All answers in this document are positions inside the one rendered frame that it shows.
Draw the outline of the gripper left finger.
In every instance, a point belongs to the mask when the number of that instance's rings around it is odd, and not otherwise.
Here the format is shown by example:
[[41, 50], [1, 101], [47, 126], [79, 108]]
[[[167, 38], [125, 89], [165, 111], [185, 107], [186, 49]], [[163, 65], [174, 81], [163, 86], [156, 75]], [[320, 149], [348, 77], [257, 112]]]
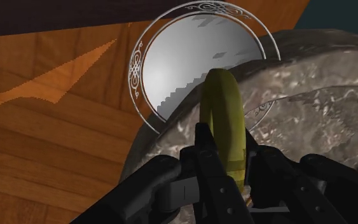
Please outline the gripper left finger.
[[196, 224], [254, 224], [206, 123], [179, 158], [153, 157], [69, 224], [169, 224], [189, 204]]

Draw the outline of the green yellow banana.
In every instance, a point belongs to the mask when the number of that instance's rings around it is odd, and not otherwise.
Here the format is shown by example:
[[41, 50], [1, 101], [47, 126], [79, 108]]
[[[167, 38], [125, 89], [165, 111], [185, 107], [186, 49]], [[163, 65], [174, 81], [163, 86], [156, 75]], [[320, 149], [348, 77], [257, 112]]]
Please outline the green yellow banana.
[[211, 69], [202, 83], [199, 121], [214, 137], [224, 171], [244, 192], [247, 137], [242, 96], [237, 80], [227, 69]]

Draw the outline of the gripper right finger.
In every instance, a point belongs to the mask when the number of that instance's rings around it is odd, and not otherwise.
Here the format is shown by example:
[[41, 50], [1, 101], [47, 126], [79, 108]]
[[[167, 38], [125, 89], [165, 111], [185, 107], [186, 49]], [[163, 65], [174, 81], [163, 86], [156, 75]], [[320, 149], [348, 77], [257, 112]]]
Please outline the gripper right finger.
[[299, 162], [246, 134], [256, 224], [358, 224], [358, 171], [311, 153]]

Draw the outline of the grey marbled bowl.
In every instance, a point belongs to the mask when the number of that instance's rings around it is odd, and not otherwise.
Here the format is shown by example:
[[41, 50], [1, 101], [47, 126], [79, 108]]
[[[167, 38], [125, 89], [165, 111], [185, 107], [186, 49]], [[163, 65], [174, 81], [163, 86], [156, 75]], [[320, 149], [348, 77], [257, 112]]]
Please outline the grey marbled bowl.
[[231, 69], [254, 139], [295, 162], [313, 153], [358, 171], [358, 34], [293, 29], [260, 42], [266, 60]]

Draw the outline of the silver ornamented plate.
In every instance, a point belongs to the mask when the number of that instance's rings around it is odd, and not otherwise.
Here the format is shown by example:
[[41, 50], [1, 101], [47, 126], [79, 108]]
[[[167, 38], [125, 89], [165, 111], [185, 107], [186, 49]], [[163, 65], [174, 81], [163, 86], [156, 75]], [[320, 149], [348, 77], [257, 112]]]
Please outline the silver ornamented plate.
[[280, 49], [267, 26], [253, 13], [220, 0], [194, 0], [156, 17], [138, 37], [128, 63], [127, 85], [133, 104], [143, 98], [152, 112], [144, 124], [159, 134], [186, 95], [212, 68], [230, 69], [271, 56], [245, 22], [266, 32], [276, 58]]

